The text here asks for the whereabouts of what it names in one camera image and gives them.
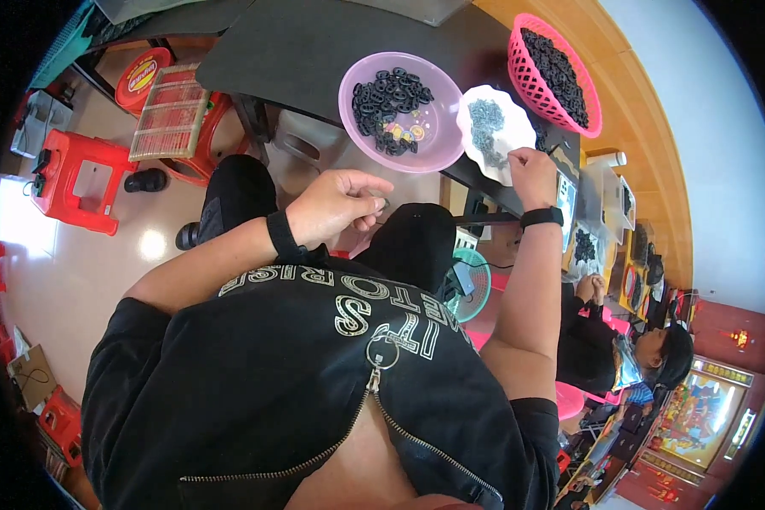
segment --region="black hair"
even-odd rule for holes
[[[660,348],[663,363],[657,371],[655,383],[673,390],[689,375],[694,360],[694,341],[680,324],[666,328],[666,338]]]

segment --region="pink basket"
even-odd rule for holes
[[[547,83],[544,82],[544,78],[541,77],[535,63],[530,58],[530,54],[527,52],[524,39],[521,38],[522,28],[527,28],[536,34],[550,38],[553,45],[561,50],[569,59],[569,63],[575,71],[578,85],[584,91],[586,114],[589,116],[589,129],[580,127],[570,117],[558,99],[552,94]],[[510,80],[513,82],[513,87],[519,92],[519,96],[524,99],[524,102],[533,108],[539,116],[561,126],[561,128],[574,131],[587,138],[595,138],[601,134],[601,128],[604,125],[603,118],[601,117],[601,102],[598,101],[598,93],[595,91],[595,85],[592,83],[592,78],[589,76],[587,68],[567,40],[539,17],[531,14],[516,16],[513,33],[510,35],[507,66],[510,67]]]

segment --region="hand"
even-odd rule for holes
[[[555,163],[533,148],[517,148],[507,154],[513,188],[524,210],[553,207],[558,193],[555,187]]]
[[[298,245],[314,249],[348,225],[367,232],[385,207],[394,184],[359,170],[327,170],[286,208],[289,228]]]
[[[592,286],[595,288],[595,295],[592,297],[592,301],[598,306],[603,306],[604,296],[606,296],[606,280],[600,274],[592,275]]]
[[[584,303],[589,303],[595,296],[595,285],[593,285],[592,279],[592,274],[588,277],[583,277],[578,282],[578,286],[575,287],[575,296],[581,298]]]

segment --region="zipper teeth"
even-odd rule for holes
[[[233,480],[265,480],[268,478],[282,478],[284,476],[293,475],[295,473],[299,473],[303,471],[306,468],[310,468],[312,465],[317,464],[321,462],[321,460],[327,458],[329,455],[336,452],[337,448],[340,447],[341,444],[343,444],[348,435],[351,434],[351,431],[354,429],[355,423],[357,423],[357,417],[360,416],[360,411],[363,409],[363,404],[366,403],[366,399],[368,398],[369,391],[366,390],[363,393],[363,399],[360,402],[360,406],[357,407],[357,411],[354,413],[354,418],[351,419],[351,426],[349,426],[348,431],[343,438],[340,439],[335,445],[328,448],[326,451],[318,454],[316,457],[312,459],[308,459],[303,464],[298,464],[295,467],[290,467],[289,469],[284,469],[283,471],[275,471],[274,473],[250,473],[245,475],[221,475],[221,476],[182,476],[179,478],[182,482],[229,482]]]
[[[389,425],[394,427],[394,430],[396,430],[398,432],[398,434],[404,436],[409,441],[413,441],[413,442],[417,443],[420,446],[428,448],[430,451],[434,452],[435,454],[440,456],[442,459],[446,460],[450,464],[453,464],[459,471],[462,471],[463,473],[468,475],[470,478],[473,478],[473,480],[475,480],[476,483],[478,483],[479,485],[482,485],[486,489],[492,491],[492,493],[494,493],[495,495],[498,495],[499,496],[499,500],[503,501],[502,494],[498,490],[496,490],[495,487],[490,485],[488,482],[485,482],[484,480],[482,480],[479,476],[477,476],[475,473],[473,473],[470,469],[468,469],[467,467],[464,467],[462,464],[459,464],[459,462],[456,459],[451,457],[449,454],[444,453],[442,450],[440,450],[439,448],[435,447],[431,443],[423,441],[422,439],[418,438],[414,434],[411,434],[410,432],[408,432],[404,428],[400,427],[400,425],[396,421],[394,421],[394,419],[385,410],[385,408],[383,407],[383,403],[380,402],[380,397],[379,397],[379,395],[377,393],[374,393],[374,400],[377,401],[377,405],[379,405],[379,408],[380,408],[380,411],[382,412],[383,418],[385,418],[386,422],[388,422]]]

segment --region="zipper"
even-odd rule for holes
[[[374,385],[375,388],[379,388],[379,369],[374,370],[376,372],[376,383]],[[348,428],[348,432],[345,436],[343,436],[340,441],[335,443],[333,446],[328,448],[327,450],[323,451],[320,454],[317,454],[316,457],[313,457],[311,459],[308,459],[303,464],[298,464],[295,467],[290,467],[289,469],[284,469],[283,471],[275,471],[273,473],[250,473],[245,475],[220,475],[220,476],[182,476],[179,478],[181,482],[230,482],[234,480],[267,480],[272,478],[283,478],[285,476],[294,475],[296,473],[300,473],[304,469],[308,469],[311,466],[321,462],[324,459],[327,459],[331,456],[331,454],[334,454],[337,451],[337,448],[340,447],[341,444],[346,442],[347,437],[349,434],[351,434],[351,431],[354,430],[354,425],[357,423],[357,417],[360,416],[360,411],[363,409],[363,405],[366,404],[366,399],[368,398],[369,388],[372,386],[372,380],[374,379],[374,372],[371,374],[371,378],[368,379],[368,383],[365,386],[365,392],[363,392],[363,398],[360,401],[360,406],[357,407],[357,411],[354,413],[354,417],[351,419],[351,425]]]
[[[377,384],[377,386],[379,384],[379,376],[378,376],[378,374],[377,374],[376,384]],[[477,476],[475,473],[473,473],[470,469],[468,469],[467,467],[464,467],[461,463],[459,463],[459,461],[457,461],[456,459],[451,457],[449,454],[444,453],[442,450],[440,450],[439,448],[435,447],[431,443],[423,441],[422,439],[418,438],[414,434],[411,434],[410,432],[408,432],[407,430],[402,428],[396,421],[394,421],[394,419],[388,414],[388,412],[383,407],[383,403],[380,402],[380,397],[379,397],[378,391],[373,391],[373,390],[371,390],[371,391],[372,391],[372,393],[374,393],[374,400],[377,402],[377,405],[379,406],[380,412],[382,413],[383,418],[385,418],[386,423],[388,423],[388,425],[391,426],[391,428],[396,430],[398,434],[400,434],[405,439],[407,439],[407,440],[409,440],[411,442],[415,442],[418,445],[420,445],[420,446],[422,446],[424,448],[427,448],[430,451],[432,451],[433,453],[437,454],[443,460],[445,460],[446,462],[448,462],[449,464],[451,464],[452,466],[457,468],[459,471],[461,471],[462,473],[465,473],[466,475],[468,475],[476,483],[478,483],[479,485],[485,487],[487,490],[490,490],[492,493],[494,493],[494,495],[496,495],[499,498],[499,501],[504,501],[504,498],[502,497],[502,494],[498,490],[496,490],[495,487],[490,485],[488,482],[485,482],[484,480],[482,480],[479,476]]]

